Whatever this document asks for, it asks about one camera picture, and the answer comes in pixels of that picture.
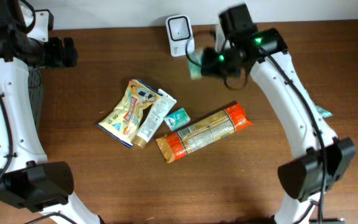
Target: cable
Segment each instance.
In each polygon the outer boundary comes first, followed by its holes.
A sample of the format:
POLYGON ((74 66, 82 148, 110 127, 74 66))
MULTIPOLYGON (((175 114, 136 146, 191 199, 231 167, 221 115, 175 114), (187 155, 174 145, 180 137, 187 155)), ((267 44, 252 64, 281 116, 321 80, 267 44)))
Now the cable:
POLYGON ((71 224, 76 224, 73 220, 71 220, 70 218, 68 218, 67 216, 61 214, 60 212, 53 212, 53 213, 50 213, 48 215, 45 215, 45 216, 42 216, 42 217, 39 217, 39 218, 36 218, 35 220, 32 220, 32 221, 29 221, 25 224, 33 224, 33 223, 37 223, 37 222, 40 222, 44 219, 47 219, 47 218, 50 218, 52 216, 58 216, 58 217, 61 217, 61 218, 64 218, 66 221, 68 221, 69 223, 71 224))
POLYGON ((33 17, 33 20, 32 20, 32 22, 31 22, 31 24, 24 30, 24 32, 26 33, 26 34, 28 34, 29 32, 31 32, 32 31, 32 29, 34 29, 34 27, 35 27, 35 20, 36 20, 36 14, 35 14, 35 9, 34 9, 34 7, 32 7, 32 5, 30 5, 30 3, 28 3, 26 0, 20 0, 21 2, 23 2, 23 4, 25 4, 25 6, 27 6, 29 9, 30 9, 30 11, 32 12, 32 17, 33 17))
POLYGON ((292 224, 300 224, 308 216, 308 214, 311 211, 311 209, 313 208, 313 206, 318 206, 318 202, 316 202, 315 200, 311 200, 309 207, 306 209, 306 211, 301 215, 301 217, 298 219, 298 221, 296 221, 295 223, 292 223, 292 224))
MULTIPOLYGON (((204 33, 209 33, 209 34, 211 34, 213 37, 214 37, 214 35, 215 35, 215 31, 213 31, 213 30, 201 30, 201 31, 195 32, 195 33, 193 34, 193 39, 194 39, 194 37, 195 37, 196 35, 198 35, 198 34, 204 34, 204 33)), ((201 68, 211 68, 212 66, 215 66, 216 64, 219 63, 219 58, 216 58, 213 62, 208 63, 208 64, 206 64, 206 65, 202 65, 202 64, 200 64, 200 63, 198 63, 198 62, 195 62, 193 59, 191 59, 191 58, 190 58, 190 55, 189 55, 189 52, 188 52, 188 46, 189 46, 190 41, 191 41, 191 39, 188 39, 188 40, 186 41, 186 46, 185 46, 186 58, 187 58, 187 60, 189 60, 189 62, 191 62, 192 64, 195 64, 195 65, 197 65, 197 66, 199 66, 199 67, 201 67, 201 68)), ((225 45, 226 45, 226 42, 227 42, 227 38, 224 39, 223 45, 222 45, 222 47, 221 47, 221 50, 218 52, 219 54, 221 54, 221 53, 223 52, 224 47, 225 47, 225 45)))
POLYGON ((233 88, 229 85, 229 83, 227 82, 228 81, 228 77, 224 77, 223 79, 223 83, 224 83, 224 86, 226 86, 226 88, 228 88, 229 90, 242 90, 247 84, 248 84, 248 75, 245 74, 245 78, 244 78, 244 82, 242 83, 242 85, 239 87, 239 88, 233 88))
POLYGON ((202 68, 209 68, 209 67, 215 66, 215 65, 219 62, 218 58, 217 58, 215 61, 213 61, 213 62, 211 62, 211 63, 209 63, 209 64, 207 64, 207 65, 202 65, 202 64, 200 64, 200 63, 198 63, 198 62, 195 62, 193 59, 191 59, 191 58, 190 58, 190 55, 189 55, 189 51, 188 51, 190 41, 191 41, 192 39, 194 40, 194 37, 195 37, 196 35, 198 35, 198 34, 205 34, 205 33, 210 34, 210 35, 213 36, 215 32, 214 32, 213 30, 201 30, 201 31, 195 32, 195 33, 193 34, 193 38, 190 38, 190 39, 188 39, 188 40, 186 41, 185 53, 186 53, 186 58, 187 58, 187 60, 189 60, 189 62, 191 62, 191 63, 193 63, 193 64, 195 64, 195 65, 197 65, 197 66, 199 66, 199 67, 202 67, 202 68))
POLYGON ((7 171, 9 165, 11 165, 12 158, 15 156, 13 153, 13 138, 12 138, 11 125, 9 124, 9 119, 7 116, 5 104, 2 100, 3 97, 4 96, 0 93, 0 106, 1 106, 1 110, 2 110, 2 115, 4 116, 4 121, 5 121, 5 127, 6 127, 7 138, 8 138, 9 154, 6 156, 7 161, 4 165, 4 167, 2 168, 2 170, 0 170, 0 181, 2 180, 2 177, 4 176, 5 172, 7 171))
POLYGON ((42 79, 42 75, 40 70, 37 68, 36 71, 38 72, 38 76, 40 78, 40 81, 38 82, 38 84, 34 85, 34 86, 29 86, 29 89, 33 89, 33 88, 37 88, 40 87, 42 85, 43 79, 42 79))
POLYGON ((305 100, 305 98, 303 97, 303 95, 299 91, 299 89, 297 89, 297 87, 293 84, 292 80, 285 74, 283 69, 276 62, 276 60, 263 47, 258 47, 258 48, 263 54, 265 54, 268 57, 268 59, 273 63, 273 65, 276 67, 278 72, 280 72, 282 77, 285 79, 286 83, 293 89, 293 91, 296 93, 296 95, 298 95, 299 99, 302 101, 303 105, 305 106, 305 109, 308 112, 308 115, 312 122, 313 128, 316 132, 318 141, 320 143, 321 151, 323 152, 323 180, 321 181, 321 194, 320 194, 320 200, 319 200, 319 206, 318 206, 318 223, 322 223, 323 222, 324 194, 325 194, 326 185, 327 185, 326 174, 327 174, 327 163, 328 163, 327 160, 328 159, 327 159, 327 152, 326 152, 326 148, 324 145, 323 137, 321 135, 321 131, 318 128, 316 119, 314 118, 313 113, 311 112, 308 102, 305 100))

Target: green led light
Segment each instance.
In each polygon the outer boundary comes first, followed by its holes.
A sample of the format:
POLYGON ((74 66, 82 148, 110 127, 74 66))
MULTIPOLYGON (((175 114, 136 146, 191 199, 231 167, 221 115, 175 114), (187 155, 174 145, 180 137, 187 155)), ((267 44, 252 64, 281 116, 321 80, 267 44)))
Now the green led light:
POLYGON ((256 43, 257 45, 261 44, 261 43, 262 43, 262 38, 261 38, 261 37, 256 38, 256 39, 255 39, 255 43, 256 43))
POLYGON ((223 62, 223 61, 224 61, 224 56, 223 56, 223 55, 220 55, 220 56, 219 56, 219 61, 220 61, 220 62, 223 62))

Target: plastic wrapper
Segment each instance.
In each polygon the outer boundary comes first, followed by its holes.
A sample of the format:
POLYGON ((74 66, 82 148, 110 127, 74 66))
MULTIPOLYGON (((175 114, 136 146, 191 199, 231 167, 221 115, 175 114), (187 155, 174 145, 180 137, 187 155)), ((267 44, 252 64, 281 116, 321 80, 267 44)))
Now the plastic wrapper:
POLYGON ((143 110, 157 101, 159 97, 160 94, 142 80, 131 80, 122 100, 98 124, 98 127, 125 146, 132 147, 131 141, 140 126, 140 121, 142 121, 143 110))
POLYGON ((167 124, 167 126, 169 127, 169 129, 171 129, 171 131, 174 131, 190 123, 190 117, 187 115, 184 108, 180 108, 179 110, 166 116, 164 118, 164 121, 165 124, 167 124))
POLYGON ((235 133, 252 123, 239 103, 221 110, 185 129, 157 139, 157 144, 167 162, 201 149, 219 139, 235 133))

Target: white wall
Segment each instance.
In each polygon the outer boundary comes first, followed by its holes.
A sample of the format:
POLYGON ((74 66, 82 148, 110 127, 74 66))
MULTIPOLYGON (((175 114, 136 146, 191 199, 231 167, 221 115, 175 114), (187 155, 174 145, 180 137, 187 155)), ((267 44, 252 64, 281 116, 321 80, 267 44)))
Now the white wall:
MULTIPOLYGON (((244 0, 28 0, 49 9, 55 29, 162 26, 186 14, 193 25, 217 24, 219 12, 244 0)), ((245 0, 254 22, 358 19, 358 0, 245 0)))

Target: small box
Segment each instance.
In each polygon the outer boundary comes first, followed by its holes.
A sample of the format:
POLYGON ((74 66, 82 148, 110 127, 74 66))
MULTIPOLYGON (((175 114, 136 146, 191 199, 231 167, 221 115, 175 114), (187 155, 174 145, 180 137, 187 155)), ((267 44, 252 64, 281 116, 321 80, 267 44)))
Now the small box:
POLYGON ((171 131, 183 127, 190 122, 190 117, 187 115, 185 109, 180 108, 172 114, 164 118, 165 124, 168 125, 171 131))

